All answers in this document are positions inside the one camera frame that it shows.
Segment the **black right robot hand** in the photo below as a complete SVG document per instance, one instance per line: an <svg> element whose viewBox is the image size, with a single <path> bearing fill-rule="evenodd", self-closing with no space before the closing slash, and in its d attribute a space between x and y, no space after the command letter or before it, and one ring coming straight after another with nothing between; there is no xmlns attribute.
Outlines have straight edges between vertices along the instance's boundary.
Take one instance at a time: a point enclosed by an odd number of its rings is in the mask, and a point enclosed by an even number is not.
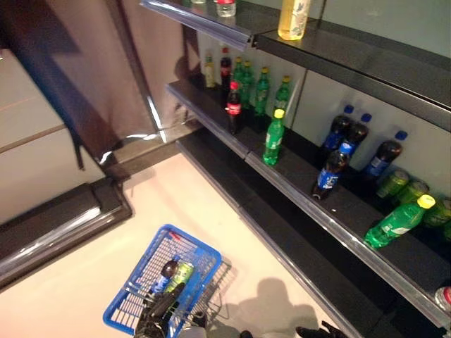
<svg viewBox="0 0 451 338"><path fill-rule="evenodd" d="M302 326L295 328L296 333L303 338L347 338L347 335L336 327L333 327L326 321L322 321L321 324L324 328L317 330L308 329Z"/></svg>

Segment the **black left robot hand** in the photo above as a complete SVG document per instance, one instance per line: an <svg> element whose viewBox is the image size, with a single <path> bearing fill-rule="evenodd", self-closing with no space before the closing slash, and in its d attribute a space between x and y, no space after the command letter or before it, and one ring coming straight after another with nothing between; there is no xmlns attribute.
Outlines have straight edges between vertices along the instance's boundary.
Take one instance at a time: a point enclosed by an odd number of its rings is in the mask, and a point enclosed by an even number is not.
<svg viewBox="0 0 451 338"><path fill-rule="evenodd" d="M134 337L165 337L163 318L185 288L185 283L178 284L170 292L153 294L146 302Z"/></svg>

